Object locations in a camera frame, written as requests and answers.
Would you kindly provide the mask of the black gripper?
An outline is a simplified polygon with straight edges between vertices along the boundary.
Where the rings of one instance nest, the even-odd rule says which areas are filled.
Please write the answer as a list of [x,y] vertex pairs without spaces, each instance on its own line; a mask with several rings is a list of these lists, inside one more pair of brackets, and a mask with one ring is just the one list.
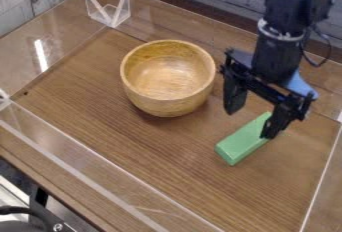
[[300,72],[302,42],[306,32],[297,35],[258,21],[258,40],[253,53],[239,49],[226,51],[221,66],[223,75],[223,106],[229,115],[246,104],[249,92],[274,105],[261,137],[274,139],[293,120],[304,120],[318,93]]

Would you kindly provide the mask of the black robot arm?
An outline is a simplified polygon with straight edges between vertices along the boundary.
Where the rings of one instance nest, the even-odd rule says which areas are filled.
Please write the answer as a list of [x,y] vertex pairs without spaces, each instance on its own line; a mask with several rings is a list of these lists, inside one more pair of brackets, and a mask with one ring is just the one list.
[[273,139],[293,121],[306,117],[318,99],[318,92],[301,77],[300,64],[309,59],[306,43],[320,32],[317,24],[329,18],[334,0],[265,0],[265,4],[255,51],[227,50],[221,73],[227,113],[242,109],[249,93],[274,104],[261,132],[264,138]]

